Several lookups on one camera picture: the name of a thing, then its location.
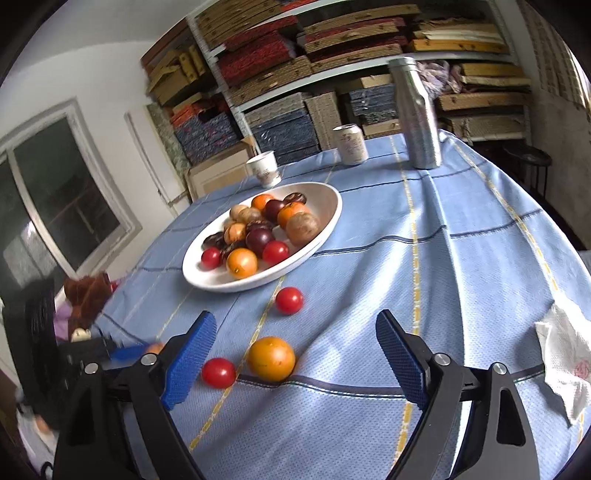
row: plush toy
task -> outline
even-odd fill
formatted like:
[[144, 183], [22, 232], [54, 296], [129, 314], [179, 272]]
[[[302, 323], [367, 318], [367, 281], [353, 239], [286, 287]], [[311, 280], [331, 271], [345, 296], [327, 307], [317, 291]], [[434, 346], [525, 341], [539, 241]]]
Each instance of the plush toy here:
[[74, 330], [88, 330], [95, 322], [97, 315], [105, 306], [112, 294], [111, 282], [106, 272], [94, 277], [80, 280], [67, 278], [64, 282], [66, 298], [72, 304], [72, 314], [68, 320], [68, 338], [72, 338]]

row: window pane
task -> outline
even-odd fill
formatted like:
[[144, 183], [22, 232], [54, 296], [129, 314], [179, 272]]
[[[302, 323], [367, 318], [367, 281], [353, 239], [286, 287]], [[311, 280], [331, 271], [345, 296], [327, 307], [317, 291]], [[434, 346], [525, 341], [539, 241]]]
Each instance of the window pane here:
[[66, 275], [37, 234], [7, 161], [0, 164], [0, 225], [0, 297], [4, 303], [41, 278], [53, 278], [57, 293]]
[[39, 215], [77, 270], [119, 221], [90, 175], [67, 119], [25, 140], [14, 154]]

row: white bowl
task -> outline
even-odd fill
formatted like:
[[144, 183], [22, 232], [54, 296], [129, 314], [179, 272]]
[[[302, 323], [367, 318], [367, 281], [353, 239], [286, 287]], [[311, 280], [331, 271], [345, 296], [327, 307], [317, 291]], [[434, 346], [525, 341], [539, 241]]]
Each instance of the white bowl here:
[[[223, 230], [223, 222], [230, 216], [230, 210], [217, 217], [213, 222], [207, 225], [204, 230], [197, 235], [193, 243], [189, 246], [183, 259], [183, 275], [185, 279], [193, 286], [202, 290], [217, 292], [233, 292], [249, 290], [250, 288], [260, 287], [269, 283], [286, 273], [299, 267], [305, 260], [310, 258], [320, 246], [326, 242], [326, 239], [335, 229], [336, 222], [339, 220], [341, 210], [343, 209], [343, 200], [340, 193], [326, 183], [315, 181], [306, 181], [302, 183], [292, 183], [283, 187], [277, 187], [267, 190], [277, 199], [283, 199], [290, 193], [300, 192], [306, 195], [308, 199], [306, 206], [310, 212], [316, 215], [320, 221], [322, 231], [309, 244], [297, 249], [293, 247], [287, 239], [285, 232], [280, 227], [273, 229], [273, 234], [277, 240], [285, 242], [290, 247], [290, 257], [283, 262], [269, 267], [268, 264], [259, 259], [259, 270], [257, 273], [242, 280], [235, 280], [227, 271], [225, 265], [215, 270], [205, 271], [200, 268], [201, 254], [203, 253], [203, 241], [216, 232]], [[251, 205], [252, 199], [256, 195], [241, 202], [243, 205]]]

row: brown fruit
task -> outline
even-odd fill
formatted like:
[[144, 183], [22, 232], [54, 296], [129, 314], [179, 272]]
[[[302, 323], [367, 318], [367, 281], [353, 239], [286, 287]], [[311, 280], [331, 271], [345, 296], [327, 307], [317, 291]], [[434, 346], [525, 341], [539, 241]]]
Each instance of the brown fruit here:
[[287, 221], [296, 213], [309, 212], [308, 207], [300, 202], [291, 202], [285, 205], [277, 215], [277, 223], [285, 230]]
[[256, 230], [257, 228], [273, 230], [274, 227], [275, 225], [273, 225], [269, 220], [255, 220], [254, 222], [251, 222], [246, 226], [246, 234], [248, 235], [250, 232]]
[[223, 234], [223, 239], [228, 245], [244, 240], [245, 238], [246, 225], [244, 223], [234, 223]]
[[258, 261], [254, 252], [248, 248], [237, 248], [226, 260], [226, 268], [234, 278], [240, 280], [256, 273]]
[[246, 225], [247, 223], [254, 222], [255, 220], [261, 219], [262, 213], [260, 210], [256, 208], [245, 208], [244, 210], [241, 210], [238, 214], [238, 221], [240, 223], [244, 223], [244, 225]]
[[233, 218], [230, 218], [230, 217], [226, 218], [223, 221], [223, 230], [224, 230], [224, 232], [226, 230], [228, 230], [232, 225], [234, 225], [234, 223], [236, 223], [236, 220], [234, 220]]
[[222, 261], [226, 261], [230, 254], [237, 248], [246, 248], [246, 242], [244, 240], [240, 240], [239, 242], [234, 242], [230, 245], [225, 245], [222, 251]]
[[294, 192], [294, 193], [290, 193], [287, 197], [285, 197], [283, 199], [283, 201], [285, 203], [291, 203], [291, 202], [306, 203], [308, 201], [308, 199], [306, 198], [306, 195], [304, 195], [303, 193]]
[[294, 247], [309, 244], [320, 233], [320, 222], [311, 213], [296, 213], [287, 221], [285, 233]]
[[209, 247], [217, 247], [219, 245], [220, 240], [223, 240], [223, 232], [214, 233], [213, 235], [209, 235], [204, 241], [201, 248], [204, 250]]
[[248, 205], [234, 205], [230, 208], [230, 218], [238, 221], [238, 214], [245, 208], [248, 208]]

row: blue gripper pad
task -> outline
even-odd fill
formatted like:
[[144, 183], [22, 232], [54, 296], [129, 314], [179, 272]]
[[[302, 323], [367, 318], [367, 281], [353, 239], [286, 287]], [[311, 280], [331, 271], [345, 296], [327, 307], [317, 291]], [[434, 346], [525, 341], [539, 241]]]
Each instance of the blue gripper pad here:
[[412, 337], [404, 332], [389, 310], [382, 310], [375, 322], [375, 333], [380, 347], [396, 375], [396, 379], [410, 403], [416, 403], [424, 410], [429, 404], [427, 393], [426, 363], [413, 353], [406, 338]]
[[185, 334], [184, 345], [166, 370], [164, 392], [160, 397], [164, 408], [172, 410], [177, 403], [185, 401], [212, 349], [216, 334], [215, 317], [209, 312], [202, 312]]

